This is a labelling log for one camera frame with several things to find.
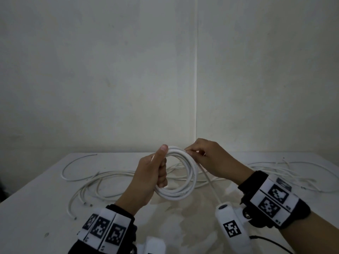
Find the tabletop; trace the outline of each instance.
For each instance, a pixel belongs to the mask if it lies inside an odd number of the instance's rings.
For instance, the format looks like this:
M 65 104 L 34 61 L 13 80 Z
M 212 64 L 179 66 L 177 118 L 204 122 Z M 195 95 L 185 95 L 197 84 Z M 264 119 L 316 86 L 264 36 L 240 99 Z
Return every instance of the tabletop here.
M 73 162 L 65 171 L 69 178 L 91 176 L 98 171 L 135 170 L 141 157 L 150 153 L 98 153 Z M 67 253 L 77 240 L 76 233 L 96 207 L 111 203 L 86 193 L 93 207 L 83 205 L 78 199 L 72 211 L 77 220 L 66 213 L 72 195 L 86 180 L 67 182 L 60 177 L 62 169 L 76 158 L 89 153 L 71 153 L 51 166 L 43 174 L 29 182 L 10 198 L 0 204 L 0 252 L 1 253 Z M 305 161 L 324 166 L 336 175 L 339 168 L 322 157 L 310 152 L 234 152 L 233 157 L 244 164 L 251 162 Z M 176 163 L 173 157 L 168 165 Z M 317 180 L 322 190 L 337 190 L 339 182 L 324 169 L 311 164 L 293 164 L 294 170 L 303 176 Z M 104 180 L 100 192 L 112 194 L 122 192 L 130 177 Z M 213 182 L 222 202 L 238 204 L 242 193 L 234 183 L 223 180 Z M 318 215 L 339 228 L 339 192 L 318 193 L 297 189 L 301 197 Z M 137 243 L 145 242 L 147 236 L 164 239 L 167 253 L 232 253 L 215 218 L 215 200 L 208 185 L 195 189 L 186 199 L 167 201 L 154 194 L 150 203 L 135 216 L 138 226 Z M 291 248 L 279 231 L 268 228 L 248 228 L 250 235 L 261 235 L 272 239 L 286 248 Z M 262 240 L 253 240 L 255 253 L 285 253 L 277 246 Z

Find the white wall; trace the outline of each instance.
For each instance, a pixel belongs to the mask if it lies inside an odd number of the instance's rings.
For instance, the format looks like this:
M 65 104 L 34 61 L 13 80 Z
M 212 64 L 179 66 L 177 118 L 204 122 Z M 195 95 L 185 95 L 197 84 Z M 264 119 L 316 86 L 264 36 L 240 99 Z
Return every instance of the white wall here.
M 339 0 L 199 0 L 197 136 L 339 164 Z
M 192 142 L 194 0 L 0 0 L 0 11 L 11 190 L 72 151 Z

